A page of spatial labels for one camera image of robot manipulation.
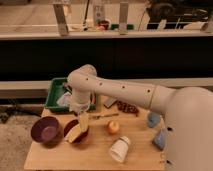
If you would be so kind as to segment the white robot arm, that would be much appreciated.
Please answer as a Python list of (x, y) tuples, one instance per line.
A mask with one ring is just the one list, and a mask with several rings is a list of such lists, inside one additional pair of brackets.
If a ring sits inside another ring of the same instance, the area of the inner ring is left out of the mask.
[(95, 92), (162, 114), (166, 171), (213, 171), (212, 91), (103, 79), (90, 64), (72, 71), (68, 84), (75, 112), (86, 109)]

